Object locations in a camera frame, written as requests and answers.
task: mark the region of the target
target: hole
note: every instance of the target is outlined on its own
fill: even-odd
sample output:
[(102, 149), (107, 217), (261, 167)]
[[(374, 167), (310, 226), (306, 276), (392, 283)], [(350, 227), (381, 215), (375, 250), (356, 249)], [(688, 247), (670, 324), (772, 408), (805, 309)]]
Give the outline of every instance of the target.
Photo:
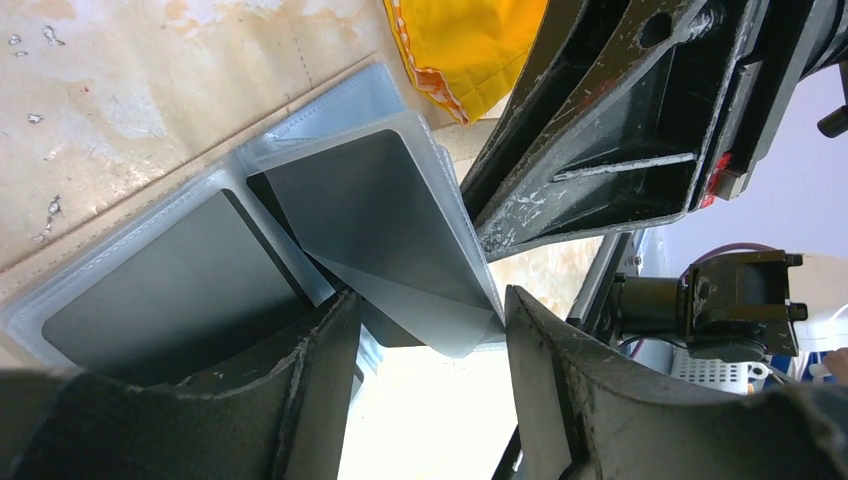
[(642, 44), (642, 48), (651, 48), (667, 40), (670, 36), (671, 15), (662, 12), (651, 17), (642, 27), (642, 36), (639, 43)]

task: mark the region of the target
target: beige surface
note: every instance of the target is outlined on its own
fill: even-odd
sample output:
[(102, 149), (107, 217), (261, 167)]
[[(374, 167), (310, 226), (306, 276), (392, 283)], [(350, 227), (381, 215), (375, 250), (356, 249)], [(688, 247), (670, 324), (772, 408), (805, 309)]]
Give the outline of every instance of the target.
[(379, 0), (6, 0), (0, 39), (0, 271), (371, 53), (447, 119)]

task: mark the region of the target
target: scratched paint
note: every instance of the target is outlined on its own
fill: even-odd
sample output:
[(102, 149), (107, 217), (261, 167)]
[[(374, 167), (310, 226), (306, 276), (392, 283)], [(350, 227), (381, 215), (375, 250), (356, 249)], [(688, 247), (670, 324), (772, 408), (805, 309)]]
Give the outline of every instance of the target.
[(47, 44), (51, 47), (61, 47), (65, 45), (65, 42), (56, 38), (56, 31), (53, 30), (53, 27), (50, 25), (45, 25), (41, 28), (41, 33), (44, 35), (44, 38), (47, 39)]
[(146, 85), (111, 95), (100, 107), (105, 122), (127, 138), (161, 139), (168, 133), (159, 106)]
[(54, 217), (62, 212), (62, 205), (59, 203), (62, 197), (60, 195), (56, 195), (53, 197), (53, 200), (47, 205), (47, 216)]

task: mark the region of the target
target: white wall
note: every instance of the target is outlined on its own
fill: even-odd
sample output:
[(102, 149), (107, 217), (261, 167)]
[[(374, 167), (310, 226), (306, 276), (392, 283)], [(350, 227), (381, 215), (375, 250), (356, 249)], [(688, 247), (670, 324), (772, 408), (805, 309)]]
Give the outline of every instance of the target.
[(835, 68), (798, 84), (748, 189), (652, 232), (665, 250), (660, 270), (675, 275), (708, 250), (734, 242), (848, 257), (848, 134), (832, 140), (816, 128), (842, 102)]

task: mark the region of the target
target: yellow bag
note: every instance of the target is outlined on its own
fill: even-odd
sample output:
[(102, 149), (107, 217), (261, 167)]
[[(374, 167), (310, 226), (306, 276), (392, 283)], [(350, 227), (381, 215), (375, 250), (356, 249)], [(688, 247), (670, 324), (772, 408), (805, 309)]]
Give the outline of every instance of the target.
[(547, 0), (383, 0), (412, 84), (468, 125), (515, 86)]

